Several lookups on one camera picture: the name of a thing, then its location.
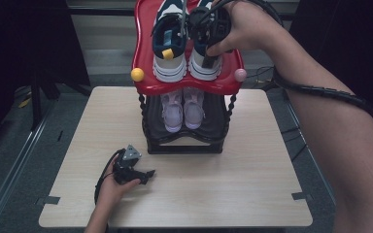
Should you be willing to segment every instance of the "tabletop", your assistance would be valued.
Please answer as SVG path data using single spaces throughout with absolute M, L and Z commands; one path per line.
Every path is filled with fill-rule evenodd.
M 113 227 L 308 226 L 312 217 L 266 94 L 241 89 L 220 154 L 148 154 L 134 87 L 95 87 L 51 189 L 43 227 L 85 227 L 111 155 L 132 145 L 155 175 L 121 200 Z M 181 138 L 173 145 L 202 145 Z

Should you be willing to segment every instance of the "shoe sole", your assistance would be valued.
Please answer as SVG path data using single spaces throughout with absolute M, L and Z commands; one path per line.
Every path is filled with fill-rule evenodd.
M 186 122 L 186 127 L 188 129 L 197 129 L 197 128 L 199 128 L 199 126 L 201 126 L 201 123 L 199 123 L 199 124 L 193 124 L 193 123 Z
M 164 83 L 175 83 L 180 81 L 187 74 L 187 61 L 182 58 L 181 64 L 174 69 L 161 68 L 156 64 L 156 57 L 153 57 L 153 74 Z
M 165 124 L 165 128 L 170 133 L 176 133 L 176 132 L 180 131 L 181 125 L 177 126 L 177 127 L 169 127 L 168 125 Z

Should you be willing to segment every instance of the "shoe rack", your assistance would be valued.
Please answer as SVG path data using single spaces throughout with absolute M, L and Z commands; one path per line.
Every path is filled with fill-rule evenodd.
M 141 71 L 141 79 L 134 79 L 139 93 L 142 110 L 142 128 L 148 143 L 148 153 L 221 153 L 223 141 L 229 129 L 230 117 L 241 82 L 235 79 L 237 70 L 244 67 L 238 50 L 222 55 L 222 68 L 213 81 L 200 81 L 189 71 L 176 83 L 163 83 L 153 74 L 152 36 L 153 22 L 161 0 L 139 0 L 135 6 L 137 27 L 137 45 L 132 60 L 132 69 Z M 188 10 L 196 6 L 198 0 L 187 2 Z M 193 42 L 186 45 L 186 60 L 193 49 Z M 162 118 L 160 94 L 186 86 L 204 90 L 203 110 L 205 118 L 197 129 L 188 129 L 185 125 L 180 131 L 170 133 L 165 129 Z M 225 95 L 231 95 L 230 103 L 225 105 Z M 181 137 L 191 137 L 208 146 L 165 146 Z

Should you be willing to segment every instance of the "sneaker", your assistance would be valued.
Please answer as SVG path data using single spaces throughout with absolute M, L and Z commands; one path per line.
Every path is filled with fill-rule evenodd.
M 208 8 L 211 9 L 212 0 L 200 0 L 197 8 Z M 203 68 L 202 63 L 205 57 L 205 51 L 207 44 L 205 43 L 207 38 L 194 38 L 193 50 L 189 58 L 189 67 L 191 75 L 202 81 L 212 81 L 217 78 L 220 74 L 220 69 L 222 65 L 222 57 L 214 62 L 213 68 Z
M 182 95 L 181 89 L 160 95 L 163 122 L 170 133 L 178 132 L 183 125 Z
M 186 117 L 186 127 L 197 129 L 201 126 L 202 119 L 205 117 L 202 103 L 204 102 L 204 91 L 194 88 L 184 88 L 184 114 Z
M 164 0 L 153 26 L 153 73 L 165 83 L 177 82 L 187 73 L 187 28 L 181 33 L 183 4 L 183 0 Z

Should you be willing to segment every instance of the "hand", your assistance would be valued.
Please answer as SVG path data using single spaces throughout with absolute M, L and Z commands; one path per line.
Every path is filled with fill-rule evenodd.
M 224 6 L 231 17 L 232 28 L 221 42 L 208 48 L 208 55 L 220 55 L 228 50 L 264 50 L 271 36 L 285 30 L 274 18 L 266 14 L 259 6 L 234 1 Z
M 93 210 L 92 215 L 90 216 L 85 232 L 105 232 L 110 214 L 119 203 L 120 199 L 122 199 L 123 194 L 141 182 L 141 180 L 136 179 L 124 185 L 119 185 L 115 181 L 112 173 L 117 158 L 118 156 L 113 159 L 105 171 L 105 174 L 103 174 L 104 182 L 102 182 L 95 210 Z
M 104 174 L 104 182 L 102 182 L 99 190 L 98 201 L 96 205 L 114 207 L 122 199 L 123 195 L 130 189 L 138 185 L 141 180 L 136 179 L 124 185 L 118 184 L 114 179 L 113 166 L 118 156 L 108 166 Z

